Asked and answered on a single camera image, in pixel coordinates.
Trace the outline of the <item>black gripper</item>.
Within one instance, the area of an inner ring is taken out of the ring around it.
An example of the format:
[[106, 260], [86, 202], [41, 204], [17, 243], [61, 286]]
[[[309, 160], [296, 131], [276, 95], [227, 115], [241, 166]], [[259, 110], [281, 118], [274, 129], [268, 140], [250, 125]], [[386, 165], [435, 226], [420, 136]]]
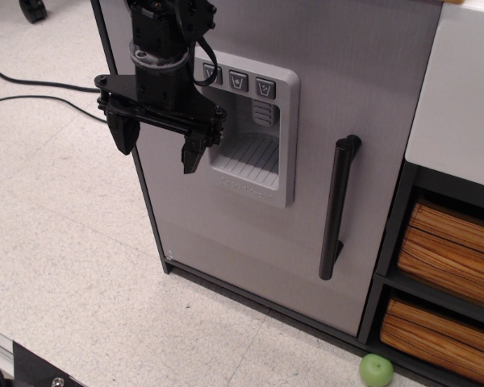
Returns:
[[134, 75], [98, 75], [98, 108], [103, 110], [116, 147], [129, 155], [147, 123], [185, 136], [184, 174], [195, 173], [208, 145], [220, 144], [227, 112], [202, 95], [190, 66], [168, 73], [136, 69]]

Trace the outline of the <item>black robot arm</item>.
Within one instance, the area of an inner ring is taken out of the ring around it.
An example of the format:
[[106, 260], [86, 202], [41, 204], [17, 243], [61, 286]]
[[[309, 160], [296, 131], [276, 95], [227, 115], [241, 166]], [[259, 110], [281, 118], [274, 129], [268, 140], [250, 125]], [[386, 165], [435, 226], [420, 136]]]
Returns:
[[181, 162], [194, 173], [207, 148], [220, 144], [227, 112], [203, 96], [198, 87], [212, 84], [194, 77], [194, 51], [200, 46], [216, 56], [204, 35], [214, 28], [216, 8], [208, 1], [129, 1], [132, 75], [99, 75], [98, 107], [121, 153], [135, 147], [147, 123], [182, 134]]

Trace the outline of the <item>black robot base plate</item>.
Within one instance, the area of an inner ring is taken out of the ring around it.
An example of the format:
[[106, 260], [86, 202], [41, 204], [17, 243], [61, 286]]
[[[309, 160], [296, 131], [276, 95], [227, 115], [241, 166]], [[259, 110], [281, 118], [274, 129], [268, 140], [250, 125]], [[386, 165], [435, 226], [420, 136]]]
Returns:
[[82, 387], [80, 381], [53, 364], [13, 342], [14, 379], [13, 386]]

